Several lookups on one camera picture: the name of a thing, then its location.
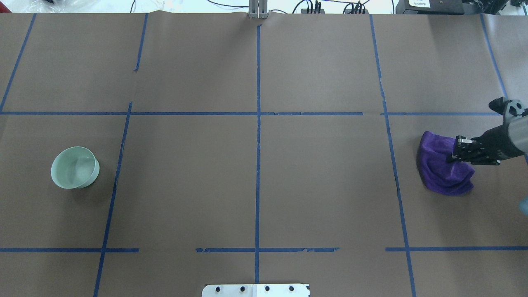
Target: blue tape line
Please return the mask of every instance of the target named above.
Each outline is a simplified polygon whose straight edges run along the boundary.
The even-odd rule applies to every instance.
[[[255,187],[255,283],[260,282],[260,27],[257,26],[257,174]]]
[[[277,112],[277,113],[261,113],[263,116],[362,116],[363,113],[360,112],[329,112],[329,113],[307,113],[307,112]]]
[[[2,247],[0,253],[101,253],[100,248]],[[107,253],[139,253],[139,248],[107,248]]]
[[[165,115],[165,116],[256,116],[258,113],[252,112],[133,112],[132,115],[150,116],[150,115]]]
[[[484,15],[480,14],[480,22],[482,23],[482,30],[484,31],[484,39],[486,40],[486,44],[488,46],[489,55],[492,58],[493,67],[495,67],[495,72],[497,72],[497,78],[498,82],[501,84],[502,94],[504,97],[508,98],[508,93],[506,92],[506,88],[504,87],[504,82],[502,81],[502,76],[500,71],[498,70],[497,61],[495,60],[495,55],[493,54],[492,45],[489,42],[488,37],[488,30],[486,29],[486,23],[484,22]]]
[[[9,94],[9,90],[11,89],[11,84],[13,83],[13,79],[15,78],[16,69],[18,69],[18,64],[20,63],[20,59],[22,58],[22,54],[24,53],[24,49],[26,48],[27,40],[30,37],[31,29],[33,28],[33,24],[35,23],[36,13],[33,14],[33,17],[31,18],[30,27],[27,29],[26,38],[24,38],[24,42],[22,43],[22,47],[20,48],[20,52],[18,53],[18,57],[16,58],[15,67],[13,67],[13,71],[11,72],[11,77],[9,77],[9,82],[7,83],[7,87],[5,88],[4,97],[2,98],[2,103],[0,103],[0,112],[4,110],[5,101],[7,100],[7,95]]]
[[[403,232],[403,242],[405,243],[405,247],[409,247],[409,239],[407,237],[407,227],[405,223],[405,214],[403,212],[403,202],[401,200],[401,191],[400,191],[400,181],[398,179],[398,169],[396,168],[396,158],[394,156],[394,146],[392,144],[392,135],[391,135],[391,128],[389,123],[389,114],[387,110],[387,103],[385,100],[385,91],[383,90],[383,85],[381,84],[381,66],[380,66],[380,57],[378,53],[378,45],[376,43],[376,33],[374,31],[374,19],[372,17],[372,14],[369,15],[370,17],[370,27],[372,31],[372,42],[374,45],[374,55],[376,57],[376,67],[378,69],[378,79],[380,83],[380,92],[383,102],[383,111],[384,111],[384,117],[385,117],[385,125],[387,130],[387,137],[389,139],[389,149],[391,152],[391,160],[392,160],[392,171],[394,173],[394,181],[396,183],[396,191],[398,194],[398,204],[400,207],[400,221],[401,221],[401,229]],[[411,293],[413,297],[416,297],[416,288],[414,285],[414,273],[412,271],[412,263],[411,263],[411,253],[409,251],[406,252],[407,256],[407,269],[409,270],[409,281],[411,284]]]
[[[498,113],[387,113],[389,116],[502,116]]]
[[[424,247],[387,247],[386,252],[456,252],[471,250],[528,250],[528,246],[424,246]]]
[[[143,20],[143,32],[141,33],[141,41],[139,43],[139,51],[137,52],[137,63],[134,71],[139,69],[139,62],[141,62],[141,53],[143,52],[143,41],[145,41],[145,31],[147,30],[148,13],[145,14],[145,20]]]
[[[338,247],[261,247],[259,253],[333,253],[338,250]],[[197,248],[197,253],[254,253],[257,249],[252,247],[239,248]]]
[[[2,115],[126,115],[126,112],[1,112]]]
[[[105,262],[105,250],[108,243],[108,233],[110,232],[110,223],[112,222],[112,213],[114,211],[114,203],[116,201],[117,183],[121,173],[121,163],[123,161],[123,152],[125,150],[125,142],[127,139],[128,123],[130,121],[130,113],[132,111],[132,102],[128,104],[127,119],[125,120],[125,129],[123,130],[123,138],[121,140],[121,149],[119,150],[119,159],[117,161],[116,177],[114,179],[114,189],[112,190],[112,199],[110,200],[110,207],[108,209],[108,218],[106,220],[105,237],[102,242],[101,257],[99,259],[99,269],[97,270],[96,286],[93,291],[93,297],[97,297],[99,293],[99,285],[101,283],[102,267]]]

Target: mint green cup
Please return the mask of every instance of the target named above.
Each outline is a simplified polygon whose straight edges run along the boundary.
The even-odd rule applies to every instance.
[[[51,165],[51,179],[63,189],[87,187],[99,175],[99,162],[89,149],[74,146],[62,151]]]

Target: white floor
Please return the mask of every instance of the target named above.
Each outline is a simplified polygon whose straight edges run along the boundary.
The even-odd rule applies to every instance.
[[[49,4],[44,0],[2,0],[13,12],[64,12],[64,13],[128,13],[133,0],[55,0]],[[248,0],[215,0],[229,5],[248,5]],[[298,0],[269,0],[270,10],[283,10],[291,13]],[[324,1],[322,8],[326,13],[342,13],[344,3]],[[370,0],[366,8],[372,14],[391,14],[390,0]],[[133,12],[145,13],[156,10],[180,13],[222,13],[246,11],[247,8],[229,8],[216,6],[206,0],[136,0]],[[501,12],[503,15],[525,15],[521,7],[507,5]]]

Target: white mounting plate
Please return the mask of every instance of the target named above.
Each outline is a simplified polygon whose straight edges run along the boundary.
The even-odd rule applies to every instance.
[[[207,285],[202,297],[309,297],[307,284]]]

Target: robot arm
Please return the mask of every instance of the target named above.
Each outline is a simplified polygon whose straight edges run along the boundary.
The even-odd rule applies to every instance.
[[[528,108],[519,100],[497,98],[489,103],[491,110],[503,115],[501,126],[489,129],[482,136],[467,139],[457,136],[452,156],[447,162],[471,162],[474,165],[500,165],[528,152]]]

